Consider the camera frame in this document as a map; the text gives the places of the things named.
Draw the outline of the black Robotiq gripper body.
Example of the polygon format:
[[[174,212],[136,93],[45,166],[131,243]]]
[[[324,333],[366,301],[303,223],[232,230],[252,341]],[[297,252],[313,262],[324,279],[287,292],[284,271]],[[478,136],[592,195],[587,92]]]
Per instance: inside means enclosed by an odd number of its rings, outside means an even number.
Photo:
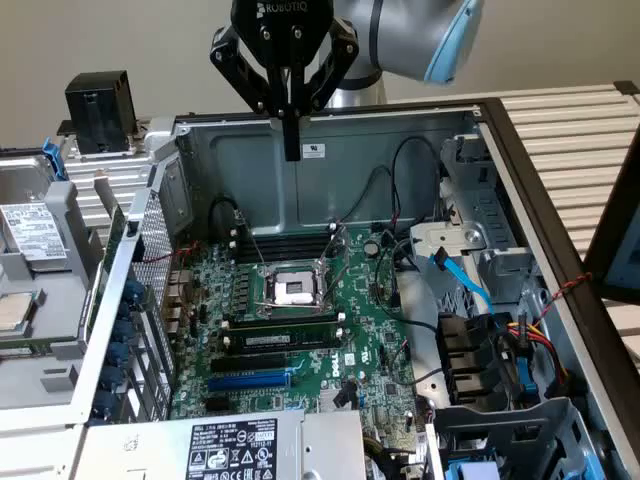
[[[307,67],[334,18],[332,1],[233,1],[230,19],[264,68]]]

